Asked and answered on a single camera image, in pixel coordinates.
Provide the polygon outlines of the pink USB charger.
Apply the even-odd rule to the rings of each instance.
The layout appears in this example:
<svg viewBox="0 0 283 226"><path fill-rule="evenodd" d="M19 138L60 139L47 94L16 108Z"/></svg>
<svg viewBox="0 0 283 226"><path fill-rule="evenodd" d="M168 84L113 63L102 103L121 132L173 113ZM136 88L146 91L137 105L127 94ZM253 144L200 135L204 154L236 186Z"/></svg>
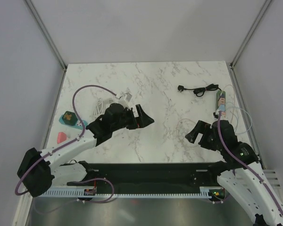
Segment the pink USB charger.
<svg viewBox="0 0 283 226"><path fill-rule="evenodd" d="M225 105L225 98L220 98L218 100L218 106L220 106L220 105Z"/></svg>

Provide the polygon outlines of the green power strip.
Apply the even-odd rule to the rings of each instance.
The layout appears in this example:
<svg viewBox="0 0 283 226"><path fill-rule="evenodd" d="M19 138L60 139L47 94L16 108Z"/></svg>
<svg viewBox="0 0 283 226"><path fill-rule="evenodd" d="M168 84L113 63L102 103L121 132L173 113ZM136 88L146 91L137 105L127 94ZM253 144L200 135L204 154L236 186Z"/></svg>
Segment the green power strip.
<svg viewBox="0 0 283 226"><path fill-rule="evenodd" d="M216 93L216 114L219 114L219 111L222 116L226 116L226 92L222 90Z"/></svg>

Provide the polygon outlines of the blue USB charger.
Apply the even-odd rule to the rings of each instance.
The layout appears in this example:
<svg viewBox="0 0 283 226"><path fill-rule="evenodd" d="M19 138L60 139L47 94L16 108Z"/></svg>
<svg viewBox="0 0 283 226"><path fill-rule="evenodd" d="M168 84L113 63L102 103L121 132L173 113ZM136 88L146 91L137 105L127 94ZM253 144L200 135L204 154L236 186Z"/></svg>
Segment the blue USB charger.
<svg viewBox="0 0 283 226"><path fill-rule="evenodd" d="M222 111L222 112L225 112L225 105L224 104L221 104L218 109L218 111Z"/></svg>

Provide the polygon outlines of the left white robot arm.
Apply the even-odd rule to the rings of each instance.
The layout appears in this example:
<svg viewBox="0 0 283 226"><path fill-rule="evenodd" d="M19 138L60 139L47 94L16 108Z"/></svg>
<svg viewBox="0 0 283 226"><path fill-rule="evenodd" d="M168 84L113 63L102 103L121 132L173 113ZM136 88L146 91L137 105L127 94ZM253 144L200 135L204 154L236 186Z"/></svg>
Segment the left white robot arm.
<svg viewBox="0 0 283 226"><path fill-rule="evenodd" d="M32 197L38 197L51 187L53 172L60 165L106 142L119 129L141 129L154 123L140 105L136 105L136 110L137 116L132 109L113 103L73 140L40 151L35 148L27 150L17 171L19 184L23 184Z"/></svg>

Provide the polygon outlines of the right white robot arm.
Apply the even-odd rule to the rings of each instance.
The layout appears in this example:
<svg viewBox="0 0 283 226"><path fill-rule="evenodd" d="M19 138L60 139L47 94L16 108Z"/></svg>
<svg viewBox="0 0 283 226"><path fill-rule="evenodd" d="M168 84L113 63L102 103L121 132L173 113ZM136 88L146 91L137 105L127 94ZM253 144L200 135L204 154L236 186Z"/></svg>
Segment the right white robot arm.
<svg viewBox="0 0 283 226"><path fill-rule="evenodd" d="M283 226L283 203L265 176L254 150L238 140L230 122L198 121L185 138L194 143L198 134L202 135L200 147L219 151L223 157L223 161L209 166L207 181L228 191L255 226Z"/></svg>

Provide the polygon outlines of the pink plug adapter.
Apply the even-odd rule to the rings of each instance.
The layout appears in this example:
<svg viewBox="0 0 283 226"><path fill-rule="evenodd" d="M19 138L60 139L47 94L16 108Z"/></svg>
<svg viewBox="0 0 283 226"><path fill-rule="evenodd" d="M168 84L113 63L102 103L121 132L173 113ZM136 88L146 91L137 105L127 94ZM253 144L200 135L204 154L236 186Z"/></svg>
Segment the pink plug adapter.
<svg viewBox="0 0 283 226"><path fill-rule="evenodd" d="M60 144L67 140L67 134L64 132L59 132L57 136L57 144Z"/></svg>

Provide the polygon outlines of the white power strip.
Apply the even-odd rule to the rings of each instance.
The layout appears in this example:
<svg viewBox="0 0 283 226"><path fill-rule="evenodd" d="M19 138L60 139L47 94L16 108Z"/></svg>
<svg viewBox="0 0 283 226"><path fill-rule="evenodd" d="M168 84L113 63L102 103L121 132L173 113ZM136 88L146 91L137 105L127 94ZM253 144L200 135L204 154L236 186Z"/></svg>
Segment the white power strip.
<svg viewBox="0 0 283 226"><path fill-rule="evenodd" d="M84 120L78 120L74 125L68 125L67 138L69 140L81 139L85 132L86 123Z"/></svg>

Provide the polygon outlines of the teal block with orange top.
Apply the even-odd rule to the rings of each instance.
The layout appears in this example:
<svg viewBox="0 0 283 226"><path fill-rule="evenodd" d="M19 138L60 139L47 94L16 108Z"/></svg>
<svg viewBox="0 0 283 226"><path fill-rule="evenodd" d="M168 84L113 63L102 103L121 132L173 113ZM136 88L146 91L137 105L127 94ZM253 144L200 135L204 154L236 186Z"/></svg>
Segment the teal block with orange top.
<svg viewBox="0 0 283 226"><path fill-rule="evenodd" d="M61 115L59 122L68 126L75 126L78 121L78 118L74 112L65 111L63 115Z"/></svg>

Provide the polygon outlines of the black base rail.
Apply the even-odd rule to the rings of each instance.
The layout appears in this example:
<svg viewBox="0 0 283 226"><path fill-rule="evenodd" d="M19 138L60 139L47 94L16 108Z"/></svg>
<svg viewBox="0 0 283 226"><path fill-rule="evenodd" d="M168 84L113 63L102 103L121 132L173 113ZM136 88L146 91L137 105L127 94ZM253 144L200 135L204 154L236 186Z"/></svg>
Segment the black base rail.
<svg viewBox="0 0 283 226"><path fill-rule="evenodd" d="M200 186L217 187L217 176L229 170L227 163L87 163L80 161L86 175L70 179L68 186L96 185L101 192L196 192ZM91 182L105 178L108 182Z"/></svg>

